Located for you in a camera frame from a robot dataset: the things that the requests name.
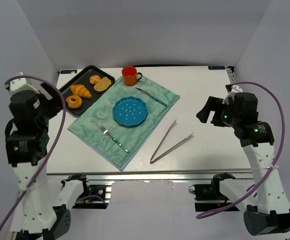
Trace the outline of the orange striped croissant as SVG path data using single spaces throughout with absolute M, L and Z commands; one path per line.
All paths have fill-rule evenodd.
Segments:
M 81 98 L 91 99 L 92 95 L 89 90 L 82 84 L 75 84 L 70 86 L 70 90 L 73 95 L 79 96 Z

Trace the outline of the metal serving tongs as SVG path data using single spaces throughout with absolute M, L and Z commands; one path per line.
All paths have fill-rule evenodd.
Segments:
M 163 158 L 166 158 L 169 154 L 194 137 L 193 131 L 187 135 L 181 134 L 180 136 L 176 136 L 176 131 L 173 130 L 176 128 L 176 125 L 178 125 L 178 122 L 175 119 L 170 124 L 166 133 L 162 137 L 162 140 L 151 155 L 149 160 L 151 165 L 155 164 Z

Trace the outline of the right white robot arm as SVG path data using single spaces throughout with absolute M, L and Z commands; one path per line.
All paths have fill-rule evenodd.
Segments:
M 245 190 L 229 173 L 216 174 L 211 190 L 231 204 L 197 215 L 204 219 L 236 207 L 243 211 L 243 221 L 250 235 L 269 235 L 290 231 L 290 202 L 283 189 L 276 164 L 280 152 L 274 151 L 274 137 L 268 123 L 258 120 L 257 97 L 244 92 L 238 84 L 228 84 L 225 98 L 209 97 L 197 113 L 206 123 L 214 112 L 211 123 L 216 127 L 231 127 L 248 159 L 254 186 Z

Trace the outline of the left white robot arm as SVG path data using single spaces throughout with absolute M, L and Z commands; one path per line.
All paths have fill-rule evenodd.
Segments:
M 6 152 L 20 190 L 7 215 L 21 204 L 24 223 L 20 239 L 56 240 L 69 230 L 66 217 L 70 211 L 64 203 L 53 206 L 46 164 L 64 127 L 66 103 L 62 93 L 48 81 L 32 77 L 42 83 L 52 99 L 47 99 L 28 79 L 29 75 L 17 75 L 5 83 L 13 115 L 5 128 Z

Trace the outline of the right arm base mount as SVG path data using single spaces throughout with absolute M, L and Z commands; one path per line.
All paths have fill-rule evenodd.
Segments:
M 219 183 L 224 180 L 234 180 L 230 173 L 216 174 L 209 184 L 194 184 L 188 190 L 195 195 L 195 211 L 206 212 L 230 205 L 229 199 L 220 192 Z

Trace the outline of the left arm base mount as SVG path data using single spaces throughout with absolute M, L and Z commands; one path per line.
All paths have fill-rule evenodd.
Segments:
M 61 193 L 56 203 L 66 204 L 67 209 L 106 209 L 105 184 L 90 184 L 84 174 L 70 175 L 61 180 Z

